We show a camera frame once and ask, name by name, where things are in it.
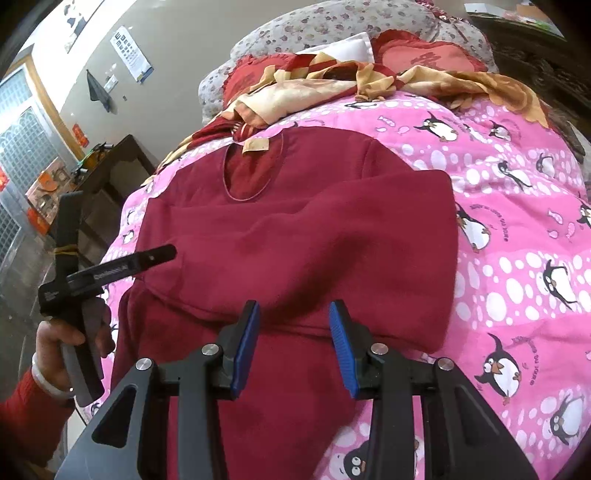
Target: pink blanket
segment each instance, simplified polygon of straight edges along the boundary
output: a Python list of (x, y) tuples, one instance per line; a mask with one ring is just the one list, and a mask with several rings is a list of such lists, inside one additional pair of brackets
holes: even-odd
[[(554, 132), (487, 100), (460, 114), (403, 92), (384, 102), (353, 102), (341, 99), (296, 113), (257, 136), (271, 137), (294, 122), (355, 130), (416, 169), (450, 175), (460, 236), (455, 303), (441, 351), (417, 356), (427, 362), (454, 359), (540, 479), (551, 479), (591, 423), (591, 207), (579, 165)], [(229, 142), (196, 148), (130, 195), (120, 235), (103, 261), (134, 251), (148, 199), (180, 168)], [(410, 235), (431, 236), (437, 248), (437, 232), (429, 224), (429, 218), (417, 218), (406, 227)], [(132, 282), (109, 285), (105, 295), (113, 312)], [(115, 314), (114, 335), (117, 322)], [(103, 367), (108, 389), (112, 358)], [(327, 446), (315, 479), (359, 475), (354, 455), (347, 453), (367, 441), (371, 408), (371, 402), (360, 403), (356, 421)], [(423, 478), (418, 404), (415, 435), (417, 478)], [(362, 456), (363, 448), (355, 453)]]

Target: red sticker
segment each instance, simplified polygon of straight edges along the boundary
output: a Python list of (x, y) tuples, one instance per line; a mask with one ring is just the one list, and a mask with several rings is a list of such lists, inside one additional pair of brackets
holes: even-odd
[(6, 188), (9, 181), (8, 176), (4, 173), (3, 169), (0, 168), (0, 192)]

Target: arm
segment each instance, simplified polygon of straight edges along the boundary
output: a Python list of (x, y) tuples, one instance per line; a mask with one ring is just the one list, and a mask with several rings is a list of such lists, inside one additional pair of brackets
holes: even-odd
[[(99, 329), (95, 341), (101, 356), (106, 357), (115, 347), (108, 327), (111, 314), (107, 308), (103, 319), (107, 322)], [(35, 346), (37, 366), (46, 382), (63, 392), (70, 390), (60, 344), (80, 345), (84, 341), (78, 330), (62, 320), (45, 320), (39, 324)], [(44, 466), (57, 448), (61, 431), (73, 411), (72, 398), (52, 397), (42, 382), (27, 371), (12, 396), (0, 404), (2, 449)]]

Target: wooden window frame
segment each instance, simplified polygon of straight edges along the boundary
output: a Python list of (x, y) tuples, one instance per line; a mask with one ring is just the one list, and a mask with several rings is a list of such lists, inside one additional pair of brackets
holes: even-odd
[(76, 141), (74, 135), (72, 135), (70, 130), (68, 130), (68, 127), (66, 127), (66, 124), (61, 119), (60, 113), (57, 111), (56, 106), (49, 98), (47, 90), (45, 90), (41, 78), (37, 73), (37, 69), (35, 68), (35, 63), (33, 62), (33, 57), (31, 56), (31, 54), (29, 53), (25, 55), (24, 57), (18, 59), (12, 65), (10, 65), (10, 68), (6, 72), (4, 78), (9, 76), (12, 72), (14, 72), (14, 70), (19, 68), (21, 65), (24, 65), (30, 79), (33, 81), (33, 85), (35, 88), (34, 94), (37, 95), (37, 98), (39, 99), (39, 102), (41, 103), (41, 106), (45, 110), (47, 116), (51, 120), (53, 127), (56, 129), (57, 133), (62, 138), (64, 143), (68, 146), (70, 151), (74, 154), (76, 159), (82, 160), (85, 157), (84, 151), (82, 150), (82, 147), (79, 145), (79, 143)]

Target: patterned cloth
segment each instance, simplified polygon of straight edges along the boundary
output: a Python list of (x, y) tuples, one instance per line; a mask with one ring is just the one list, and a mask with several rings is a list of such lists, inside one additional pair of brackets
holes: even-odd
[(438, 9), (412, 0), (329, 0), (281, 15), (241, 39), (231, 50), (230, 59), (199, 84), (203, 125), (222, 110), (223, 82), (243, 56), (298, 52), (365, 31), (373, 38), (391, 28), (408, 31), (425, 41), (456, 43), (482, 60), (489, 72), (498, 72), (485, 36), (465, 21), (441, 17)]
[[(424, 128), (425, 121), (439, 125)], [(554, 478), (591, 423), (591, 207), (582, 200), (580, 167), (564, 141), (487, 99), (452, 112), (400, 91), (383, 102), (355, 103), (351, 97), (326, 103), (288, 116), (256, 137), (274, 136), (295, 122), (362, 132), (417, 170), (436, 168), (452, 178), (460, 243), (450, 326), (433, 357), (415, 355), (428, 362), (437, 356), (454, 359), (540, 479)], [(148, 199), (163, 192), (184, 166), (229, 142), (214, 140), (183, 154), (131, 194), (120, 235), (103, 260), (133, 252)], [(409, 235), (431, 235), (437, 248), (428, 218), (405, 228)], [(127, 278), (108, 287), (114, 328), (119, 300), (132, 282)], [(106, 396), (112, 357), (103, 367)], [(352, 466), (345, 465), (345, 457), (363, 452), (371, 408), (370, 402), (359, 403), (359, 416), (328, 446), (315, 480), (348, 479)], [(423, 478), (419, 412), (415, 405), (417, 478)]]

